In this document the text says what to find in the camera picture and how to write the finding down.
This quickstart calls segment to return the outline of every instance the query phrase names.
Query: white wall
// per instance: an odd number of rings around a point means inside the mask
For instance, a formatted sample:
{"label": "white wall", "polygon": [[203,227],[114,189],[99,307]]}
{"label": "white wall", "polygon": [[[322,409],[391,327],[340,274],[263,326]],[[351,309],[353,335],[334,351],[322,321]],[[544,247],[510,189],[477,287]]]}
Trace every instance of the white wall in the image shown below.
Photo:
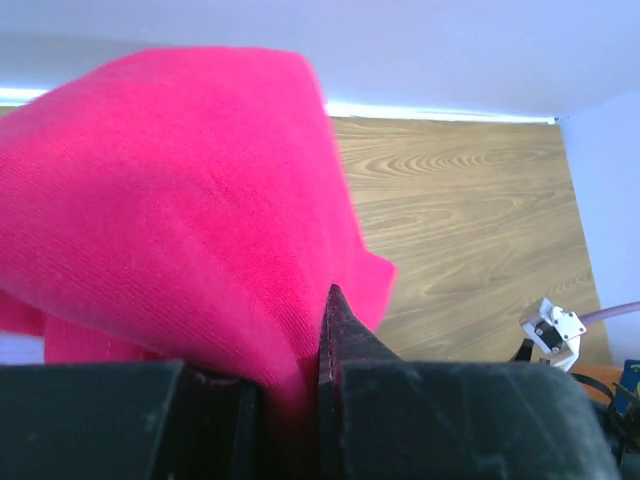
{"label": "white wall", "polygon": [[304,54],[332,102],[564,116],[640,88],[638,0],[0,0],[0,88],[156,45]]}
{"label": "white wall", "polygon": [[[561,122],[603,307],[640,300],[640,90]],[[640,359],[640,314],[607,321],[616,363]]]}

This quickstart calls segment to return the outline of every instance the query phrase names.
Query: pink cloth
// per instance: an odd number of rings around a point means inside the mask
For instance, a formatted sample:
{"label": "pink cloth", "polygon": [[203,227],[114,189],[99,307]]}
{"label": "pink cloth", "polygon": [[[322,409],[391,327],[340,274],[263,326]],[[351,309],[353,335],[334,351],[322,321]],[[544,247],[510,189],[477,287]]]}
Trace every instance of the pink cloth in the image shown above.
{"label": "pink cloth", "polygon": [[394,273],[366,250],[296,54],[150,50],[0,118],[0,330],[44,335],[47,362],[254,380],[296,471],[329,287],[374,329]]}

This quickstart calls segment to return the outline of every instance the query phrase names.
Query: red cloth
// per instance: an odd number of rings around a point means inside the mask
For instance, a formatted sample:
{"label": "red cloth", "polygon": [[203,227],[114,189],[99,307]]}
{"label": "red cloth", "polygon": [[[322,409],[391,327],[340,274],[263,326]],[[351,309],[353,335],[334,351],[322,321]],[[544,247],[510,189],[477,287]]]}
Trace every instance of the red cloth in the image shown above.
{"label": "red cloth", "polygon": [[138,53],[1,118],[0,222],[0,329],[252,379],[302,464],[329,287],[374,329],[394,277],[309,67],[271,50]]}

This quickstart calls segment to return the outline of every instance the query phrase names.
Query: white border strip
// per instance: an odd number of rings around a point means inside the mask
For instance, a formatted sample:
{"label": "white border strip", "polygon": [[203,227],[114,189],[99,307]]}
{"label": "white border strip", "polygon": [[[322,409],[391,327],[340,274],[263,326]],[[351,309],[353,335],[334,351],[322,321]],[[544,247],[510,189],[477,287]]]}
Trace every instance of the white border strip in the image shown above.
{"label": "white border strip", "polygon": [[[47,90],[33,88],[0,88],[0,106],[19,107],[45,93],[47,93]],[[327,103],[325,110],[330,117],[435,120],[440,122],[544,123],[549,125],[556,123],[556,119],[553,117],[428,112],[407,107],[385,107],[337,102]]]}

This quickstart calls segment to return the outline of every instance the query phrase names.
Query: purple cable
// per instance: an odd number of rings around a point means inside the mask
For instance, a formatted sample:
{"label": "purple cable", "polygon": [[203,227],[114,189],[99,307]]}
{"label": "purple cable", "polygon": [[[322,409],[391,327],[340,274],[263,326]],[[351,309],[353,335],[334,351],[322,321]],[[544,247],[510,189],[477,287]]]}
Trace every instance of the purple cable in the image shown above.
{"label": "purple cable", "polygon": [[627,303],[625,305],[618,305],[617,307],[598,310],[597,312],[586,313],[580,316],[580,321],[587,325],[589,323],[599,322],[605,318],[617,317],[633,312],[640,312],[640,302]]}

